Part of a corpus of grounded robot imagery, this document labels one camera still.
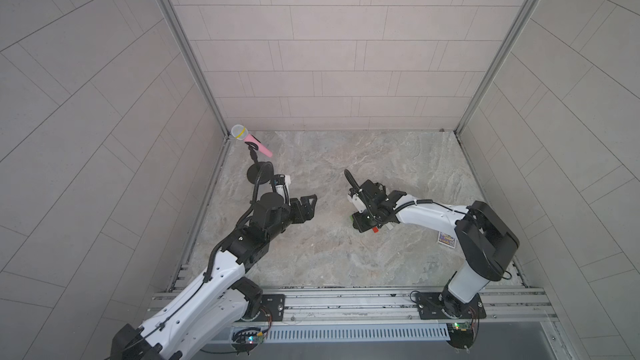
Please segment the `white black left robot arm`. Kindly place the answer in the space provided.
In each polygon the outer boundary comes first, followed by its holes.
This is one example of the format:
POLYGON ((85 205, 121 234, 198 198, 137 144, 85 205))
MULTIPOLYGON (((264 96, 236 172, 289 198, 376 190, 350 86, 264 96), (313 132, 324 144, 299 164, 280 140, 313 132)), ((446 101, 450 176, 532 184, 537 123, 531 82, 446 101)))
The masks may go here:
POLYGON ((111 359, 191 359, 223 329, 260 312, 263 290, 247 272, 292 224, 313 219, 318 197, 293 198, 290 179, 270 162, 248 170, 253 193, 248 210, 211 251, 203 274, 140 326, 113 337, 111 359))

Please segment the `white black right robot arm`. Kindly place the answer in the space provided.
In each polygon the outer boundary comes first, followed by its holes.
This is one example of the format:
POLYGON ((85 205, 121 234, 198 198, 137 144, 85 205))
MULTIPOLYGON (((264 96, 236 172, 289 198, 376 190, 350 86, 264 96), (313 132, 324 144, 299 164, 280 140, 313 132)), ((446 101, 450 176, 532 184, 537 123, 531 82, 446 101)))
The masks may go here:
POLYGON ((356 208, 353 227, 360 233, 378 231, 390 223, 414 224, 451 238, 463 250, 465 263, 437 298, 417 293, 415 303, 451 319, 480 318, 479 293, 491 282, 510 279, 510 263, 520 241, 485 202, 453 206, 415 198, 403 191, 386 192, 381 183, 360 184, 345 170, 351 186, 348 199, 356 208))

